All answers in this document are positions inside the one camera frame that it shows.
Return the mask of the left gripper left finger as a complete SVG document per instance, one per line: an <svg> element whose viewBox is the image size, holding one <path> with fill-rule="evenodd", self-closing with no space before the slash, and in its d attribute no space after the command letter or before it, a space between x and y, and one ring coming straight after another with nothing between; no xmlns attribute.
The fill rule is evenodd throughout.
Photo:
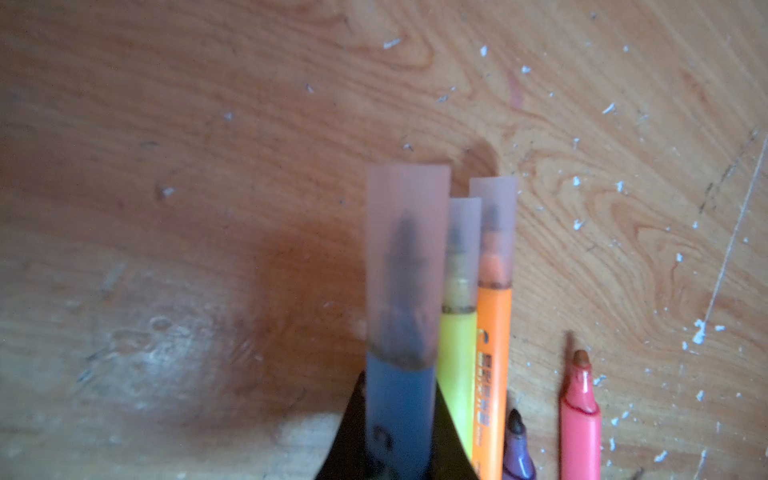
<svg viewBox="0 0 768 480"><path fill-rule="evenodd" d="M366 466L366 372L362 371L316 480L359 480Z"/></svg>

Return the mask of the orange marker pen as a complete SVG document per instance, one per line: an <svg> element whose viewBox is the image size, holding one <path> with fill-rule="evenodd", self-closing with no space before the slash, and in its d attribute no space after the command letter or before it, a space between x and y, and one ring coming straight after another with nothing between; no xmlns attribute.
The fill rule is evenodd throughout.
<svg viewBox="0 0 768 480"><path fill-rule="evenodd" d="M480 479L500 479L506 422L518 178L472 178L469 193L471 197L481 200L482 207L472 464Z"/></svg>

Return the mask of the blue marker pen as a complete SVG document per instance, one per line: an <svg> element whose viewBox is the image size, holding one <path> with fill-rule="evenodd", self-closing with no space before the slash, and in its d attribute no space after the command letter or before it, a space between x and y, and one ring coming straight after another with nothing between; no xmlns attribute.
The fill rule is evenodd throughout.
<svg viewBox="0 0 768 480"><path fill-rule="evenodd" d="M402 369L366 356L366 474L424 479L432 455L435 368Z"/></svg>

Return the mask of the clear pen cap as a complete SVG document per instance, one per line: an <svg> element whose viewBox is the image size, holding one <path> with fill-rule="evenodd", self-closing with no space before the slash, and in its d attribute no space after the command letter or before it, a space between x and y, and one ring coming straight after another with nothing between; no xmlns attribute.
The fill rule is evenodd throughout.
<svg viewBox="0 0 768 480"><path fill-rule="evenodd" d="M439 164L381 164L367 172L367 346L402 369L436 361L450 179L450 168Z"/></svg>

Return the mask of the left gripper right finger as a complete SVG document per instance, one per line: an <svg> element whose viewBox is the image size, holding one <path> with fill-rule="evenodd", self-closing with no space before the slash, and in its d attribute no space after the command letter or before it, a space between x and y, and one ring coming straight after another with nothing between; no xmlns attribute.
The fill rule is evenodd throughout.
<svg viewBox="0 0 768 480"><path fill-rule="evenodd" d="M427 478L432 480L478 480L439 386L436 386L431 459Z"/></svg>

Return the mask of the pink marker pen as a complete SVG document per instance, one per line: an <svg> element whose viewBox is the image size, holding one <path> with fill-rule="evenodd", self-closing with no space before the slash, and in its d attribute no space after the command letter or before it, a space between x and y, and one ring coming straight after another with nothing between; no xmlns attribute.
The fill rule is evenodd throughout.
<svg viewBox="0 0 768 480"><path fill-rule="evenodd" d="M560 478L601 478L602 413L592 365L585 350L574 352L560 398Z"/></svg>

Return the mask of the yellow marker pen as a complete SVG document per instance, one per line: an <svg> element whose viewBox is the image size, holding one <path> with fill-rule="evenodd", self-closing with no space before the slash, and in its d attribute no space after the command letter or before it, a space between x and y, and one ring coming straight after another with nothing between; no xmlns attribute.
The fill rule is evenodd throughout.
<svg viewBox="0 0 768 480"><path fill-rule="evenodd" d="M460 444L472 456L482 202L452 198L446 243L437 380Z"/></svg>

